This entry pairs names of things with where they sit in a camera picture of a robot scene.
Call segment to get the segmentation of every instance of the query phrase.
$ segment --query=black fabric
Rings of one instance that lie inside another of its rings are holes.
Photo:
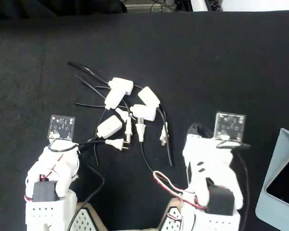
[[[0,0],[0,19],[53,18],[126,11],[119,0]]]
[[[160,145],[159,116],[147,123],[144,148],[152,168],[181,187],[186,186],[182,149],[188,128],[197,122],[213,130],[217,111],[246,114],[244,142],[251,144],[242,152],[250,173],[247,230],[275,230],[254,211],[279,130],[289,129],[289,12],[0,21],[0,230],[26,228],[25,178],[48,144],[50,115],[76,118],[76,142],[95,132],[102,109],[74,102],[103,100],[76,80],[80,71],[68,61],[156,92],[167,113],[175,167],[169,167]],[[129,103],[140,103],[136,93]],[[129,150],[98,146],[106,182],[91,203],[112,230],[156,227],[171,198],[153,181],[134,133]],[[123,131],[115,137],[124,137]],[[233,169],[244,193],[244,171],[236,157]],[[83,201],[99,181],[83,165],[79,177],[73,187]]]

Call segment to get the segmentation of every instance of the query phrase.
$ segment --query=gray tablet stand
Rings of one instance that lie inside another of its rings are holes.
[[[288,160],[289,131],[282,128],[256,206],[256,215],[260,220],[282,231],[289,231],[289,205],[268,195],[265,189]]]

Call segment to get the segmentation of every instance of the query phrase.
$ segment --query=metal pin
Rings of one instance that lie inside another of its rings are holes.
[[[133,113],[130,113],[130,118],[132,118],[133,120],[136,120],[136,118],[133,117]]]

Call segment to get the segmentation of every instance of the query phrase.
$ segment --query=red wire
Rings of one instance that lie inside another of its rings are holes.
[[[64,153],[60,156],[60,158],[57,160],[57,162],[59,162],[61,160],[63,155],[64,155]],[[52,167],[50,173],[48,173],[48,175],[46,177],[41,178],[41,180],[44,180],[44,179],[46,179],[46,178],[48,178],[50,176],[50,174],[53,172],[54,167],[56,167],[56,164],[57,163],[54,164],[54,166]]]
[[[182,196],[180,196],[179,194],[175,193],[174,191],[170,190],[167,186],[165,186],[162,182],[159,181],[158,178],[156,178],[154,175],[153,175],[153,178],[155,179],[155,181],[160,185],[162,186],[163,189],[165,189],[167,192],[169,192],[171,195],[181,199],[182,201],[190,204],[191,206],[197,208],[197,209],[200,209],[200,210],[206,210],[207,208],[204,207],[204,206],[201,206],[201,205],[198,205],[198,204],[195,204],[195,203],[192,203],[186,199],[184,199]]]

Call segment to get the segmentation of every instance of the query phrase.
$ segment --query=white power adapter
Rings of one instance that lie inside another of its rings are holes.
[[[149,87],[143,88],[138,96],[149,107],[157,108],[160,104],[159,99]]]
[[[109,136],[115,134],[121,128],[122,122],[118,119],[118,117],[112,115],[97,127],[96,134],[99,138],[103,137],[104,139],[107,139]]]
[[[149,121],[154,121],[156,116],[156,108],[142,104],[135,104],[134,106],[132,106],[131,112],[133,112],[133,116],[137,118],[143,118]]]
[[[108,85],[111,89],[120,89],[124,91],[124,94],[126,95],[130,95],[134,87],[133,81],[116,77],[109,81]]]
[[[122,89],[111,89],[105,99],[105,108],[107,110],[110,108],[116,109],[124,95],[125,91]]]

